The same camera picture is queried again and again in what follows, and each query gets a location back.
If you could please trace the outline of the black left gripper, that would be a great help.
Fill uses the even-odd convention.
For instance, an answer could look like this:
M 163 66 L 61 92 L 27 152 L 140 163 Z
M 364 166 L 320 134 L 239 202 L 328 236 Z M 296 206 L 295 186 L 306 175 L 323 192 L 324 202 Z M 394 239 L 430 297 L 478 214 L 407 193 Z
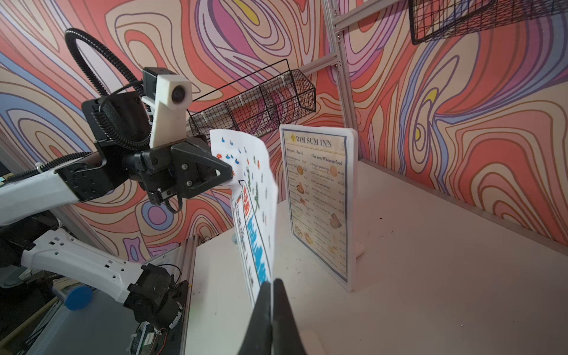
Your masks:
M 190 199 L 233 177 L 233 168 L 209 152 L 205 137 L 190 137 L 171 146 L 131 152 L 123 167 L 159 206 L 177 195 Z

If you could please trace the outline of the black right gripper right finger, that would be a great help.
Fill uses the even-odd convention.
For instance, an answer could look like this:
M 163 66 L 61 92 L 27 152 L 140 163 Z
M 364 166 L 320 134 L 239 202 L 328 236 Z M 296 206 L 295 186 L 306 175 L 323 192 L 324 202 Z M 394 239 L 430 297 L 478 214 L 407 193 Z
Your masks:
M 272 286 L 272 354 L 306 355 L 281 279 L 276 279 Z

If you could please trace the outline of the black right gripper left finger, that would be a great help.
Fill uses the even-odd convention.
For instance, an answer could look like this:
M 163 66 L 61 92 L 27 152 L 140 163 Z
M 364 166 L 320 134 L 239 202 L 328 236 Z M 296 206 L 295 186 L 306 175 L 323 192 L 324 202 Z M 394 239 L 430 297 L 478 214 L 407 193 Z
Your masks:
M 260 287 L 251 319 L 239 355 L 270 355 L 272 353 L 272 284 Z

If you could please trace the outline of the hand-drawn colourful menu sheet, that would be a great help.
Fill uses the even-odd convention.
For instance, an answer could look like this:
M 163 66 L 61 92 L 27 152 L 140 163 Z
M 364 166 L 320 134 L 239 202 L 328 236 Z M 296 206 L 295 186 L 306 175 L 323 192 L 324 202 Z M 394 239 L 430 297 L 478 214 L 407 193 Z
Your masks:
M 212 154 L 233 170 L 231 207 L 246 287 L 255 304 L 260 287 L 274 279 L 278 184 L 265 143 L 234 130 L 210 132 Z

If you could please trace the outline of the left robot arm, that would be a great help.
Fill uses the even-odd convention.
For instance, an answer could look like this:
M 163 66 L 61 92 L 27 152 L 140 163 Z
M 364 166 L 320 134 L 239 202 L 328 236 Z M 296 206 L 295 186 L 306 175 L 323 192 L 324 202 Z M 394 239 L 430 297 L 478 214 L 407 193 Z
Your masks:
M 50 210 L 93 201 L 128 180 L 173 214 L 182 202 L 230 181 L 232 167 L 215 157 L 204 135 L 187 135 L 189 79 L 147 67 L 142 79 L 111 50 L 76 28 L 66 46 L 99 93 L 82 105 L 95 136 L 93 152 L 78 152 L 21 172 L 1 187 L 1 264 L 68 277 L 97 288 L 158 330 L 176 327 L 183 306 L 163 267 L 137 264 L 74 241 Z

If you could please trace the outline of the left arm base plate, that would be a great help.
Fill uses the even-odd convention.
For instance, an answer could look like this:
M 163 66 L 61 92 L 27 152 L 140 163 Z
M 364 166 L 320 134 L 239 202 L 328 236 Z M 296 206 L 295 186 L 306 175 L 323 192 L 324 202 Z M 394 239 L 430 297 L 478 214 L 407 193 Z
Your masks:
M 138 322 L 128 354 L 183 353 L 190 285 L 181 276 L 181 268 L 174 264 L 148 263 L 142 266 L 138 280 L 128 286 L 124 306 L 133 311 Z

